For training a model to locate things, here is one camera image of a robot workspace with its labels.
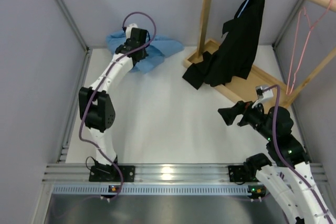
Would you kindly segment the light blue shirt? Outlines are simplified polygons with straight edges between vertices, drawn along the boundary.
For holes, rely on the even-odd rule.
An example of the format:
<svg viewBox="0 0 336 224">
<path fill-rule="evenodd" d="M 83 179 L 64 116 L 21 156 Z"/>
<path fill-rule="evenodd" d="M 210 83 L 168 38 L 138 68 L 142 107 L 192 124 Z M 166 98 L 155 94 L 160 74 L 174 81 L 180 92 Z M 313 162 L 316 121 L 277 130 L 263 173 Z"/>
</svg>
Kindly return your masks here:
<svg viewBox="0 0 336 224">
<path fill-rule="evenodd" d="M 106 37 L 107 48 L 113 54 L 116 48 L 126 41 L 122 30 L 113 32 Z M 177 40 L 167 36 L 156 35 L 147 47 L 148 56 L 138 62 L 130 72 L 148 73 L 162 64 L 164 60 L 184 50 L 184 46 Z"/>
</svg>

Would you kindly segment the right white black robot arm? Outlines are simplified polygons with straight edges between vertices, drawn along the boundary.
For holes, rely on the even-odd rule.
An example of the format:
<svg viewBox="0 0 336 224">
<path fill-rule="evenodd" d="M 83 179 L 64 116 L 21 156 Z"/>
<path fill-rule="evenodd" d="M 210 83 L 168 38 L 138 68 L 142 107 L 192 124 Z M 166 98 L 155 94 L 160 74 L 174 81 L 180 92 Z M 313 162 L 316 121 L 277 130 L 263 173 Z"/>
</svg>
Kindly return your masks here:
<svg viewBox="0 0 336 224">
<path fill-rule="evenodd" d="M 310 159 L 293 136 L 293 120 L 286 108 L 275 105 L 264 112 L 262 104 L 239 101 L 218 109 L 226 125 L 236 116 L 238 126 L 251 126 L 267 140 L 267 154 L 246 158 L 244 174 L 261 182 L 280 206 L 288 223 L 335 223 L 312 175 Z"/>
</svg>

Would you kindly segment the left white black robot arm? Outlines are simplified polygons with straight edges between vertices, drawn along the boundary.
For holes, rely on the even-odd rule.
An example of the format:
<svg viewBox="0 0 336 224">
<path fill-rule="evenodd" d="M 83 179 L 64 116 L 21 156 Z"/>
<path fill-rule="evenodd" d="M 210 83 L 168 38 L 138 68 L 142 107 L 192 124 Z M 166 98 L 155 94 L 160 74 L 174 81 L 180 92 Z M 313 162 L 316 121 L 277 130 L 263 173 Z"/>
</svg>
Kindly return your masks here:
<svg viewBox="0 0 336 224">
<path fill-rule="evenodd" d="M 147 30 L 130 24 L 124 32 L 126 40 L 116 48 L 107 68 L 90 87 L 79 90 L 79 139 L 96 149 L 92 174 L 109 182 L 122 179 L 113 143 L 107 139 L 107 130 L 116 118 L 109 90 L 116 88 L 123 77 L 148 55 L 145 50 Z"/>
</svg>

